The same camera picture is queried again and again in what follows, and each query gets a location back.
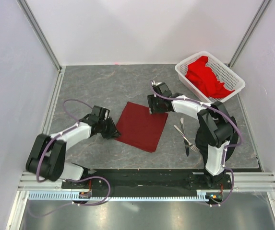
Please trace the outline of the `dark red cloth napkin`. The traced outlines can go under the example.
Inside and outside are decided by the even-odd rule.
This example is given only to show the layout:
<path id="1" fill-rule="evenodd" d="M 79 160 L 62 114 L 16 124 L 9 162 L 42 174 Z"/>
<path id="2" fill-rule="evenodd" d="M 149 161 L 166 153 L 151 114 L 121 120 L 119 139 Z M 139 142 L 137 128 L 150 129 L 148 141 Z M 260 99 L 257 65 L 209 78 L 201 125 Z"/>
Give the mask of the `dark red cloth napkin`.
<path id="1" fill-rule="evenodd" d="M 148 107 L 127 102 L 116 124 L 117 141 L 146 152 L 155 152 L 163 133 L 167 113 L 151 114 Z"/>

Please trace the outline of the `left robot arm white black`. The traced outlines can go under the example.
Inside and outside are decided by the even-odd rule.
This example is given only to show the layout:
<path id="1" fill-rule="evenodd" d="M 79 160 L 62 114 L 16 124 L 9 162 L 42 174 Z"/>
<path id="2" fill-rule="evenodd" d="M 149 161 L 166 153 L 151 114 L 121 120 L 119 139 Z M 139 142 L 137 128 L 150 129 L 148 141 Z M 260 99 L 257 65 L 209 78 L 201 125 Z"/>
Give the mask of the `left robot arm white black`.
<path id="1" fill-rule="evenodd" d="M 101 134 L 104 139 L 121 136 L 109 113 L 109 109 L 95 105 L 91 113 L 79 119 L 73 126 L 52 135 L 39 134 L 25 169 L 35 174 L 39 182 L 60 179 L 65 171 L 65 155 L 68 149 L 96 134 Z"/>

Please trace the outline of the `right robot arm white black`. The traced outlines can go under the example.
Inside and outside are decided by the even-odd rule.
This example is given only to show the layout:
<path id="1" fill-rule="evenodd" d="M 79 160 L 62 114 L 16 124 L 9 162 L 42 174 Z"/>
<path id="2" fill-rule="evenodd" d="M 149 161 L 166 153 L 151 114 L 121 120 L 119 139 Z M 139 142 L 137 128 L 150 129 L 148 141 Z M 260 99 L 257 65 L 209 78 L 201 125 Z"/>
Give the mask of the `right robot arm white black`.
<path id="1" fill-rule="evenodd" d="M 221 174 L 225 170 L 227 149 L 237 146 L 231 140 L 235 133 L 240 137 L 240 131 L 235 119 L 229 115 L 225 105 L 200 102 L 181 93 L 173 94 L 164 82 L 150 81 L 153 94 L 147 96 L 150 113 L 175 112 L 185 114 L 199 121 L 201 141 L 207 145 L 204 185 L 216 188 L 221 183 Z"/>

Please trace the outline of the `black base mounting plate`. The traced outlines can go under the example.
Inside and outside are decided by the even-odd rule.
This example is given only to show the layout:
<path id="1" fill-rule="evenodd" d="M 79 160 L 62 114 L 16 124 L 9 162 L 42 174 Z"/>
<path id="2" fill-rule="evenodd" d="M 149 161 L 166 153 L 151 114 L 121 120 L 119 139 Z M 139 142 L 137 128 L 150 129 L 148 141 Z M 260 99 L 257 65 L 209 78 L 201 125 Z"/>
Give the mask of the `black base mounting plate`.
<path id="1" fill-rule="evenodd" d="M 86 170 L 81 179 L 97 176 L 108 180 L 112 188 L 167 186 L 189 190 L 230 189 L 231 178 L 226 172 L 211 176 L 204 169 L 95 169 Z"/>

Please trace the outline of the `silver knife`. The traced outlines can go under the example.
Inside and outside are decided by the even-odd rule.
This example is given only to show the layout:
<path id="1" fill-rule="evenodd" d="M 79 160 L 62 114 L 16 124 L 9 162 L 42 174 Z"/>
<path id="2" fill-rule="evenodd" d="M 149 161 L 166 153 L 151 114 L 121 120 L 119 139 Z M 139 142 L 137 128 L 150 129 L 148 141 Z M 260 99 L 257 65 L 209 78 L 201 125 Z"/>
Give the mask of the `silver knife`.
<path id="1" fill-rule="evenodd" d="M 186 138 L 186 134 L 185 134 L 184 118 L 183 117 L 180 118 L 180 125 L 181 125 L 181 131 L 184 134 L 183 141 L 184 141 L 184 144 L 185 144 L 186 156 L 188 157 L 189 154 L 190 154 L 190 146 L 189 146 L 189 142 Z"/>

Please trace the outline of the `bright red cloth in basket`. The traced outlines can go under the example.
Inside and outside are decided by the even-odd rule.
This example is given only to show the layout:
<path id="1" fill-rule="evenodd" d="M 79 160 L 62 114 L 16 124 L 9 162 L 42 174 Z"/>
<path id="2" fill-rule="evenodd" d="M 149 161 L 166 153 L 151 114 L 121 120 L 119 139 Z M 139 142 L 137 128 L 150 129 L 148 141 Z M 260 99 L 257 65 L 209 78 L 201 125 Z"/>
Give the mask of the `bright red cloth in basket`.
<path id="1" fill-rule="evenodd" d="M 189 64 L 185 75 L 186 79 L 206 97 L 224 98 L 234 92 L 234 90 L 230 91 L 225 88 L 225 84 L 217 79 L 210 67 L 206 66 L 207 63 L 208 57 L 201 56 Z"/>

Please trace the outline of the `silver fork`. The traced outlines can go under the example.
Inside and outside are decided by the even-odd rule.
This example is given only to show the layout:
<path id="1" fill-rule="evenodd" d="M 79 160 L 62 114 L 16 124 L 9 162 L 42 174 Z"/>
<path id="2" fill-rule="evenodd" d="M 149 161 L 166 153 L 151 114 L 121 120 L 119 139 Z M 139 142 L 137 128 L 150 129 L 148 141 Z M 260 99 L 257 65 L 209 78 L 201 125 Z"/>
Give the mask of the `silver fork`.
<path id="1" fill-rule="evenodd" d="M 181 129 L 178 126 L 173 125 L 173 127 L 182 135 L 182 137 L 184 137 L 183 132 L 181 131 Z M 188 141 L 188 142 L 189 142 L 190 150 L 192 150 L 194 152 L 200 151 L 194 144 L 192 144 L 190 141 Z"/>

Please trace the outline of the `white plastic basket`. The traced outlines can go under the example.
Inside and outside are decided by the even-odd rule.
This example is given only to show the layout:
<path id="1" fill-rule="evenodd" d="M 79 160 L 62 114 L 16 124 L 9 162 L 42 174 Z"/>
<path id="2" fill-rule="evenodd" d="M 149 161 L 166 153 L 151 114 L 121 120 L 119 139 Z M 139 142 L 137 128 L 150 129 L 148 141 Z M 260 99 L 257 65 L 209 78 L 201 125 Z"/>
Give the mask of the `white plastic basket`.
<path id="1" fill-rule="evenodd" d="M 185 77 L 188 71 L 188 66 L 202 56 L 208 57 L 206 66 L 211 68 L 216 78 L 224 83 L 225 88 L 230 90 L 231 94 L 217 99 L 207 97 Z M 214 103 L 220 101 L 224 103 L 237 95 L 245 87 L 245 81 L 240 76 L 207 51 L 200 51 L 180 61 L 180 63 L 175 66 L 175 71 L 178 73 L 179 80 L 202 102 Z"/>

